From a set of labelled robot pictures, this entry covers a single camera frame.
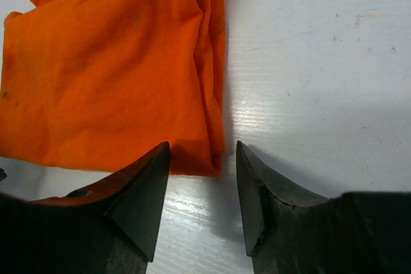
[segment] orange fabric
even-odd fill
[[[4,22],[0,156],[115,171],[162,141],[220,172],[223,0],[31,0]]]

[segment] wrinkled fabric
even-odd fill
[[[31,0],[4,22],[0,156],[116,171],[162,141],[171,172],[225,150],[223,0]]]

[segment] hole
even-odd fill
[[[74,198],[74,197],[81,197],[87,195],[89,192],[83,190],[83,189],[77,189],[69,194],[67,194],[67,198]]]

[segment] scratch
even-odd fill
[[[356,16],[357,20],[355,21],[355,24],[354,24],[355,28],[358,28],[359,25],[360,25],[360,17],[361,17],[361,15]]]
[[[244,53],[248,53],[249,51],[257,51],[257,50],[259,50],[259,49],[261,49],[261,48],[264,48],[264,47],[267,47],[267,46],[269,46],[269,44],[265,44],[265,45],[263,45],[263,46],[259,46],[259,47],[252,48],[252,49],[247,49],[247,50],[245,50],[245,51],[243,51],[243,52],[244,52]]]
[[[367,166],[367,168],[364,168],[362,166],[359,166],[361,168],[361,171],[363,173],[365,173],[371,180],[375,180],[374,177],[370,174],[371,170],[370,167],[368,166],[368,162],[365,161],[365,165]]]
[[[248,53],[249,51],[257,51],[257,50],[259,50],[259,49],[268,47],[268,46],[270,46],[270,45],[273,44],[273,43],[278,43],[278,42],[286,41],[286,40],[289,40],[289,39],[292,39],[292,38],[295,38],[295,37],[299,37],[299,36],[301,36],[301,35],[309,35],[310,33],[314,32],[314,31],[316,31],[316,30],[317,30],[317,29],[308,30],[308,31],[300,32],[300,33],[296,33],[296,34],[294,34],[294,35],[290,35],[289,37],[285,37],[285,38],[281,38],[281,39],[278,39],[278,40],[274,40],[274,41],[272,41],[271,43],[268,43],[268,44],[265,44],[265,45],[262,45],[262,46],[259,46],[259,47],[255,47],[255,48],[252,48],[252,49],[246,49],[246,50],[243,51],[243,53]]]

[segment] white surface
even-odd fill
[[[30,8],[28,0],[0,0],[0,18]],[[148,273],[252,273],[237,139],[319,194],[411,190],[411,0],[227,0],[227,11],[224,172],[170,178]],[[9,174],[0,190],[27,199],[62,196],[104,176],[0,165]]]

